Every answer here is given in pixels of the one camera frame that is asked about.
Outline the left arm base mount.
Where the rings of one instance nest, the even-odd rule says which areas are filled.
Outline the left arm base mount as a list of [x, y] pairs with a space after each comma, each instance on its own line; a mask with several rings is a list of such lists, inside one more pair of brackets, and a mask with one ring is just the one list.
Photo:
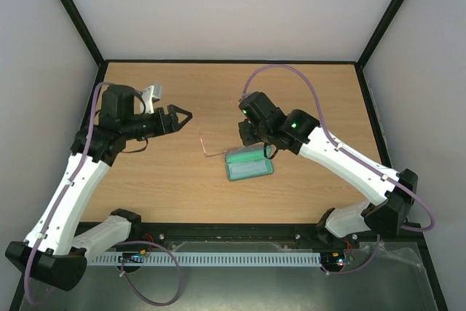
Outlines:
[[165, 247], [167, 225], [158, 223], [141, 224], [138, 234], [131, 234], [125, 241], [117, 243], [114, 247], [127, 248], [134, 251], [149, 249], [150, 251]]

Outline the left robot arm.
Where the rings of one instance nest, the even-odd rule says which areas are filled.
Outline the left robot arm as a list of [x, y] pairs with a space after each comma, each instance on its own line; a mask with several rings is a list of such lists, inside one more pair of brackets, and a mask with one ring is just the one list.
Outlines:
[[191, 112], [175, 105], [156, 108], [158, 84], [138, 91], [100, 83], [92, 96], [90, 119], [75, 136], [63, 177], [49, 205], [22, 242], [11, 242], [5, 256], [24, 274], [25, 288], [35, 279], [70, 291], [87, 265], [101, 253], [141, 236], [141, 216], [116, 209], [106, 220], [78, 235], [76, 229], [90, 198], [128, 141], [176, 133]]

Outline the light blue cleaning cloth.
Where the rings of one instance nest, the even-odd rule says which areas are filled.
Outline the light blue cleaning cloth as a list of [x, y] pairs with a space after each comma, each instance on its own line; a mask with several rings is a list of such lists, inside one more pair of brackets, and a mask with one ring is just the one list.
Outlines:
[[233, 163], [229, 166], [230, 175], [232, 178], [243, 178], [248, 176], [258, 176], [269, 172], [265, 161], [259, 162], [241, 162]]

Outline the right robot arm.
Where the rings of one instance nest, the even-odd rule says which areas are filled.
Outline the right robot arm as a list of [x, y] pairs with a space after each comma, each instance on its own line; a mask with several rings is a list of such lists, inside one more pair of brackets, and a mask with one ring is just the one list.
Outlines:
[[245, 120], [238, 124], [246, 146], [262, 142], [276, 150], [288, 150], [312, 160], [342, 178], [365, 200], [346, 208], [331, 208], [319, 220], [318, 240], [331, 247], [342, 238], [372, 231], [393, 238], [406, 222], [414, 199], [417, 174], [398, 172], [370, 160], [332, 134], [325, 134], [320, 121], [307, 112], [294, 109], [289, 114], [273, 104], [262, 92], [253, 92], [240, 101]]

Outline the pink sunglasses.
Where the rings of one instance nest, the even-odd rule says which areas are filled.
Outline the pink sunglasses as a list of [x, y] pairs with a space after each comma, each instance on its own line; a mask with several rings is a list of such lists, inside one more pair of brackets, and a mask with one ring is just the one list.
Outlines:
[[199, 134], [207, 157], [225, 154], [242, 146], [237, 123], [242, 120], [235, 99], [207, 102], [198, 108]]

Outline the grey glasses case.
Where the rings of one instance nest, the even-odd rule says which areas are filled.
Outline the grey glasses case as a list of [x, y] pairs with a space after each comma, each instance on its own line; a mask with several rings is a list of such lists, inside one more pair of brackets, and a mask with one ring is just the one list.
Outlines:
[[231, 151], [225, 156], [226, 175], [230, 181], [272, 175], [272, 161], [264, 156], [264, 147], [247, 146]]

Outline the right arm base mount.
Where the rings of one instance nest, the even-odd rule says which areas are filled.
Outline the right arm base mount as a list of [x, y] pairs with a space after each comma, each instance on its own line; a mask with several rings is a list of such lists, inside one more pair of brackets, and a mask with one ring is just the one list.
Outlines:
[[334, 237], [326, 229], [316, 224], [300, 224], [293, 227], [295, 246], [299, 249], [312, 249], [314, 251], [343, 251], [347, 248], [358, 249], [359, 240], [350, 236]]

